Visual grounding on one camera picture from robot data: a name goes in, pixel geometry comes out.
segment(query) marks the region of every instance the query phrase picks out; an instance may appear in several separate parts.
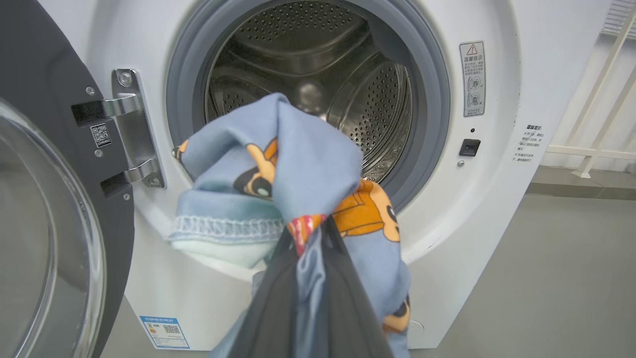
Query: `qr code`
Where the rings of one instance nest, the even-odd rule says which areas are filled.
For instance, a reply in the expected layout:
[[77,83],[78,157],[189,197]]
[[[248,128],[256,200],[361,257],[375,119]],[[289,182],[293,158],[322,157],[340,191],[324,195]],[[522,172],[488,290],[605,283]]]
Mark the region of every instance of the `qr code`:
[[164,324],[163,325],[163,329],[165,329],[166,333],[181,334],[181,332],[179,332],[179,327],[178,326],[172,326],[172,325]]
[[106,129],[106,124],[95,124],[90,128],[90,131],[93,134],[93,139],[95,140],[97,148],[101,148],[112,143],[111,137],[108,135],[108,129]]

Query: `front-load washing machine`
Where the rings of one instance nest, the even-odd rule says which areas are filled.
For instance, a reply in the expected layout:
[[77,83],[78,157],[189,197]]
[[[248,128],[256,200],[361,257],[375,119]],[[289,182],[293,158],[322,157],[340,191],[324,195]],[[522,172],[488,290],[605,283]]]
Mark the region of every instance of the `front-load washing machine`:
[[539,165],[609,2],[0,6],[0,336],[22,357],[99,355],[124,292],[156,348],[222,338],[265,265],[165,241],[192,184],[170,153],[272,92],[363,152],[362,175],[398,210],[409,347],[436,347]]

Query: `metal hinge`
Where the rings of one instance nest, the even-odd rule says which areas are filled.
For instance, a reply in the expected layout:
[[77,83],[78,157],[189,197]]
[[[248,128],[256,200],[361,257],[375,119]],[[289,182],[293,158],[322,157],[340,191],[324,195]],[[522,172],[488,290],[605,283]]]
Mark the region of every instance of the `metal hinge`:
[[[114,179],[125,183],[141,181],[147,187],[165,188],[138,72],[134,69],[115,69],[111,81],[114,98],[74,105],[75,119],[80,124],[96,118],[113,117],[130,168]],[[91,90],[93,88],[89,87],[86,92],[91,94]]]

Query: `washing machine door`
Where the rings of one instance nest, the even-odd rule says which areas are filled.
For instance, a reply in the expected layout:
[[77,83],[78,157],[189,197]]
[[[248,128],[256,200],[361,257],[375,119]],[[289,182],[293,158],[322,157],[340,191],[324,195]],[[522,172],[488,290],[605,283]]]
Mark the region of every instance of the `washing machine door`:
[[39,3],[0,3],[0,48],[0,356],[98,357],[132,256],[125,151]]

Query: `instruction label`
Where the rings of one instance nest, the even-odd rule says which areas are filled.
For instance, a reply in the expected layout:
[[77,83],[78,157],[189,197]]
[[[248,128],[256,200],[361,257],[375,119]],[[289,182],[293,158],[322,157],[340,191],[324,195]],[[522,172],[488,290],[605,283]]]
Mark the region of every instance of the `instruction label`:
[[486,55],[483,42],[459,45],[464,72],[464,117],[482,115],[486,103]]
[[544,143],[543,127],[528,124],[513,152],[513,162],[531,163],[534,159],[541,160],[540,147]]

